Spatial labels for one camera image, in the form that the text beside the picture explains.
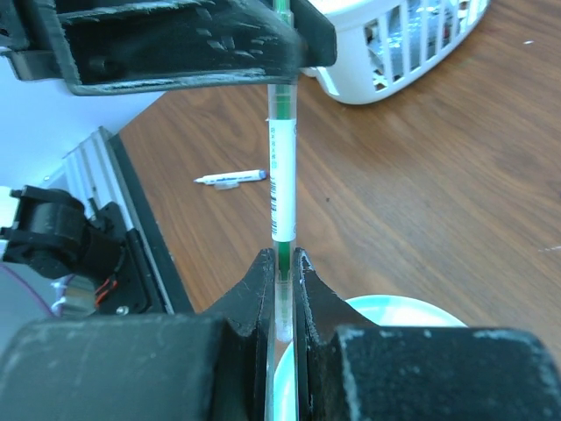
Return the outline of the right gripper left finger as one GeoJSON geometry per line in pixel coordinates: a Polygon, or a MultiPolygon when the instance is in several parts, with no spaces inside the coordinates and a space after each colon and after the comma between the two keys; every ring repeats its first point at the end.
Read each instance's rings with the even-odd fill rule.
{"type": "Polygon", "coordinates": [[[269,420],[272,249],[199,313],[43,320],[1,358],[4,420],[269,420]]]}

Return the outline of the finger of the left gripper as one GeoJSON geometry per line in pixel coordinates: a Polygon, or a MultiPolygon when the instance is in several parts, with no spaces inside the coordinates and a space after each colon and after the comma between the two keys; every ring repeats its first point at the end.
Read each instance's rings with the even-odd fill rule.
{"type": "Polygon", "coordinates": [[[28,1],[31,46],[61,68],[303,68],[337,57],[333,24],[309,1],[28,1]]]}
{"type": "Polygon", "coordinates": [[[17,79],[77,96],[288,83],[302,64],[271,12],[4,12],[1,45],[17,79]]]}

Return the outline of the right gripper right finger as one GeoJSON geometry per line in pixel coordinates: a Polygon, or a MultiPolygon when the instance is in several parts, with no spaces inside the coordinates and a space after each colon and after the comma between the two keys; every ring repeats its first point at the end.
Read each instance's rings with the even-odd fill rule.
{"type": "Polygon", "coordinates": [[[557,420],[560,373],[531,332],[384,327],[293,255],[300,420],[557,420]]]}

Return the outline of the clear pen cap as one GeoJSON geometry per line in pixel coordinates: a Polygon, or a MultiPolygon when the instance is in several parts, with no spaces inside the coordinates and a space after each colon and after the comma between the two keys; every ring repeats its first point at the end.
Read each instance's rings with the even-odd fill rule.
{"type": "Polygon", "coordinates": [[[216,190],[230,190],[230,189],[235,189],[239,187],[239,183],[238,182],[229,182],[229,183],[217,183],[214,185],[214,188],[216,190]]]}

